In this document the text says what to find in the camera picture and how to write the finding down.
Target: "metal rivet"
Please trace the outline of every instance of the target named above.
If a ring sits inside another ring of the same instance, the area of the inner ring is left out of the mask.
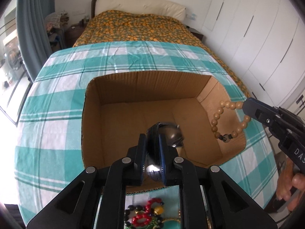
[[[124,157],[123,159],[122,159],[122,162],[124,163],[124,164],[128,164],[128,163],[130,163],[132,161],[132,159],[130,158],[130,157]]]
[[[86,172],[87,172],[88,174],[91,174],[91,173],[93,173],[94,171],[95,171],[95,168],[94,168],[93,166],[89,166],[89,167],[86,168]]]
[[[183,157],[175,157],[175,159],[174,159],[174,161],[176,162],[176,163],[182,163],[183,162]]]
[[[212,172],[219,172],[220,168],[217,165],[213,165],[213,166],[211,166],[211,171]]]

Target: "human hand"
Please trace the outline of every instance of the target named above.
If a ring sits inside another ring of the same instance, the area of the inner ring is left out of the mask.
[[[288,201],[291,198],[290,190],[292,186],[301,190],[301,192],[288,204],[287,208],[289,211],[294,210],[305,191],[305,175],[299,173],[293,176],[293,162],[288,158],[286,168],[282,171],[278,179],[278,187],[276,189],[277,198]]]

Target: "cream headboard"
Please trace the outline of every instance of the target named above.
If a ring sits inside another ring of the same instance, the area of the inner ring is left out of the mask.
[[[95,8],[93,6],[92,9],[94,15],[107,10],[120,10],[138,15],[155,14],[170,16],[179,21],[183,21],[185,18],[184,6],[166,0],[96,0]]]

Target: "white wardrobe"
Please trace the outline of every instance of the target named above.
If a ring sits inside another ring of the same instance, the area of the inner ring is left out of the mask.
[[[305,25],[289,0],[212,0],[202,33],[269,105],[283,104],[305,77]]]

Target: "wooden nightstand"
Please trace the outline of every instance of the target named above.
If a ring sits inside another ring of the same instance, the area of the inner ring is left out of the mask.
[[[196,38],[200,39],[200,41],[202,41],[203,39],[203,34],[199,31],[197,31],[196,29],[194,28],[191,28],[191,27],[186,27]]]
[[[72,29],[72,26],[71,26],[65,32],[67,48],[70,48],[74,45],[74,43],[81,36],[81,34],[84,32],[84,30],[86,28],[86,26],[81,27],[80,25],[76,25],[76,26],[73,26],[73,27],[75,27],[75,28]]]

